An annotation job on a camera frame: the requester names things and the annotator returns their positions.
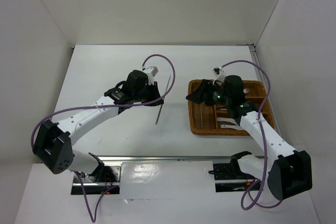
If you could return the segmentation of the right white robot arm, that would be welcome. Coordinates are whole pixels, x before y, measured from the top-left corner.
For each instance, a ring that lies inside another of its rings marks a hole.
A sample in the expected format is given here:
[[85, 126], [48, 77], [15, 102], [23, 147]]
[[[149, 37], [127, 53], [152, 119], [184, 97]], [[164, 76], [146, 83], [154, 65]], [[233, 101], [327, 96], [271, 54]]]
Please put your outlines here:
[[268, 189], [278, 200], [312, 188], [310, 155], [288, 144], [263, 117], [261, 107], [246, 99], [241, 77], [230, 75], [222, 83], [203, 79], [186, 99], [205, 106], [223, 105], [228, 115], [265, 152], [263, 161], [250, 152], [233, 155], [235, 161], [229, 165], [233, 177], [250, 174], [255, 178], [266, 178]]

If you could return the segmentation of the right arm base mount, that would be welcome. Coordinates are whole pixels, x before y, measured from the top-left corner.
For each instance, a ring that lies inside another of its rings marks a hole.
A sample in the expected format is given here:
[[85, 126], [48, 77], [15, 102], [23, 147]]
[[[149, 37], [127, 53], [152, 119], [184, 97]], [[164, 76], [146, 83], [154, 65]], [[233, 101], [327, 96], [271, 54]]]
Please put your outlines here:
[[252, 175], [234, 171], [230, 163], [215, 163], [208, 173], [214, 177], [217, 193], [245, 191], [256, 180]]

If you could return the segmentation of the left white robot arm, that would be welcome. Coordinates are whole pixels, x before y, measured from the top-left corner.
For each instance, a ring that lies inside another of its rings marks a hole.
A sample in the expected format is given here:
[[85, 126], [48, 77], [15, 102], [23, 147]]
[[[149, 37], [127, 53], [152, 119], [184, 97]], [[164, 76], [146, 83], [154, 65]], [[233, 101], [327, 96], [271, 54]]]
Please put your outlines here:
[[75, 151], [72, 147], [85, 134], [104, 121], [116, 117], [136, 103], [145, 106], [163, 104], [154, 77], [157, 67], [133, 70], [125, 81], [109, 89], [91, 109], [58, 122], [46, 120], [38, 130], [33, 153], [53, 174], [65, 170], [84, 173], [91, 181], [100, 182], [113, 176], [112, 169], [95, 154]]

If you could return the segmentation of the white ceramic spoon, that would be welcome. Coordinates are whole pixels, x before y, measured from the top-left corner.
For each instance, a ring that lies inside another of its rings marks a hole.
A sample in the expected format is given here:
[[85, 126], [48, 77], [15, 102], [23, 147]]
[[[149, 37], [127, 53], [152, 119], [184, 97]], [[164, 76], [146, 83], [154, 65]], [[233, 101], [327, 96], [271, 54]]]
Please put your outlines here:
[[243, 130], [243, 128], [238, 125], [229, 125], [229, 124], [221, 124], [220, 128], [221, 129]]
[[231, 118], [225, 118], [225, 117], [217, 117], [217, 121], [230, 121]]

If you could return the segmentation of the grey chopstick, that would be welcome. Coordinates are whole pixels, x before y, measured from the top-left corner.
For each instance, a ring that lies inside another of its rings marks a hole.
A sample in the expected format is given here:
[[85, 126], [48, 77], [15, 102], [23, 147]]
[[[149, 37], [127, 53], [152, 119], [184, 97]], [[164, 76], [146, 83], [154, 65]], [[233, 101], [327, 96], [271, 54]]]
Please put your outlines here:
[[[164, 93], [166, 93], [168, 91], [170, 81], [171, 81], [171, 75], [169, 76], [169, 79], [167, 81]], [[156, 117], [155, 125], [158, 125], [158, 122], [159, 122], [159, 119], [160, 119], [160, 115], [161, 115], [161, 112], [162, 112], [162, 108], [163, 108], [163, 105], [164, 105], [164, 98], [162, 99], [162, 101], [163, 101], [163, 103], [160, 105], [160, 108], [159, 108], [159, 111], [158, 111], [158, 114], [157, 114], [157, 117]]]
[[201, 128], [203, 128], [203, 104], [199, 105], [200, 107], [200, 117], [201, 117]]

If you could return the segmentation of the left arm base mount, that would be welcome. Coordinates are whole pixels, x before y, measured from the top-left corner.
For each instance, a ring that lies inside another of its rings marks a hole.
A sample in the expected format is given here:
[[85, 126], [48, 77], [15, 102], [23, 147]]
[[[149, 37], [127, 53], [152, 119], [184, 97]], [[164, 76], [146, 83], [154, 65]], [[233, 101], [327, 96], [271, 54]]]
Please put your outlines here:
[[84, 185], [87, 195], [101, 195], [107, 189], [110, 189], [107, 194], [117, 195], [120, 193], [120, 178], [122, 164], [116, 162], [107, 162], [106, 166], [110, 167], [110, 171], [102, 175], [98, 180], [83, 172], [80, 173], [80, 178]]

